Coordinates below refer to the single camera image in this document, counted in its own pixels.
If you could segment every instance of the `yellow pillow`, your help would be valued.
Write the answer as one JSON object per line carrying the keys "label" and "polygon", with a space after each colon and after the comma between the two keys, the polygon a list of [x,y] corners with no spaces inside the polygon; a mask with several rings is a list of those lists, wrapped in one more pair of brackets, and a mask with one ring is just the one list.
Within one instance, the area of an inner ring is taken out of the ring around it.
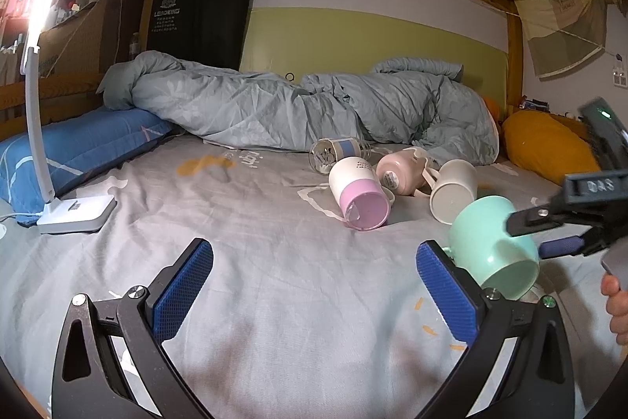
{"label": "yellow pillow", "polygon": [[565,174],[600,170],[589,145],[547,113],[520,110],[502,127],[510,161],[557,185]]}

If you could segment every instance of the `bed sheet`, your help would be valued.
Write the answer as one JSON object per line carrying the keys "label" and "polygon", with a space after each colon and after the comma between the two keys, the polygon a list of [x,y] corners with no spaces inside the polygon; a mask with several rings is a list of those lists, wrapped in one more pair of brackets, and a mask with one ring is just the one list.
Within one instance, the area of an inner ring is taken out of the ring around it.
{"label": "bed sheet", "polygon": [[[481,195],[504,195],[518,209],[557,190],[510,163],[478,175]],[[149,284],[195,237],[212,243],[214,269],[164,348],[215,417],[413,418],[462,354],[416,272],[419,243],[447,245],[448,226],[424,199],[398,197],[387,225],[352,231],[306,154],[228,150],[190,135],[71,195],[107,191],[118,205],[97,234],[41,236],[4,223],[0,355],[44,407],[71,297],[106,300]],[[9,211],[0,203],[0,215]],[[537,238],[582,228],[561,231]],[[564,312],[583,390],[577,417],[619,364],[601,276],[599,257],[591,257],[545,262],[539,278]],[[116,349],[140,403],[151,408],[128,352],[120,342]],[[509,349],[475,410],[490,402]]]}

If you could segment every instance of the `metal bolt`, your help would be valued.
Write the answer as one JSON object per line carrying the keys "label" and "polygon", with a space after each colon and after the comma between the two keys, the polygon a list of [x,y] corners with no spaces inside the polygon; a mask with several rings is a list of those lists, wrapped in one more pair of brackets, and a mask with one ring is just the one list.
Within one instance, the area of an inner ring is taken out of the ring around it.
{"label": "metal bolt", "polygon": [[146,288],[145,287],[143,287],[143,286],[133,286],[129,290],[129,297],[130,298],[142,298],[145,293],[146,293]]}
{"label": "metal bolt", "polygon": [[502,294],[494,287],[488,287],[484,290],[484,296],[489,300],[499,300]]}
{"label": "metal bolt", "polygon": [[556,307],[556,300],[550,295],[545,295],[541,299],[541,301],[543,302],[543,305],[549,309],[553,309]]}
{"label": "metal bolt", "polygon": [[78,295],[74,295],[72,297],[72,305],[82,306],[85,303],[85,300],[87,300],[87,297],[82,293],[79,293]]}

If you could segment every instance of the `gray-blue quilt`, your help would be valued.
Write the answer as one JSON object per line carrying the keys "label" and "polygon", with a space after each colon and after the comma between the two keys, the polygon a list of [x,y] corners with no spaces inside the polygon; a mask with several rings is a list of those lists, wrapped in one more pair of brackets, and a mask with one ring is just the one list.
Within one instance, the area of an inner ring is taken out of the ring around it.
{"label": "gray-blue quilt", "polygon": [[460,64],[400,57],[368,74],[306,75],[293,84],[148,51],[112,66],[99,92],[110,109],[137,106],[228,147],[309,151],[322,137],[359,137],[425,147],[439,164],[492,164],[497,132],[462,73]]}

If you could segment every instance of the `lamp arm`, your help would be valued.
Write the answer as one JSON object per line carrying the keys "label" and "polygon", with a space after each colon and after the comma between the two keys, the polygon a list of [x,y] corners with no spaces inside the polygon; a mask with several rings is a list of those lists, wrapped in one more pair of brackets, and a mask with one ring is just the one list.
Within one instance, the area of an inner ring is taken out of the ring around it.
{"label": "lamp arm", "polygon": [[51,203],[55,199],[55,188],[52,185],[46,153],[43,147],[42,118],[39,106],[39,47],[29,47],[26,53],[26,128],[28,142],[33,155],[33,166],[37,183],[42,192],[43,202]]}

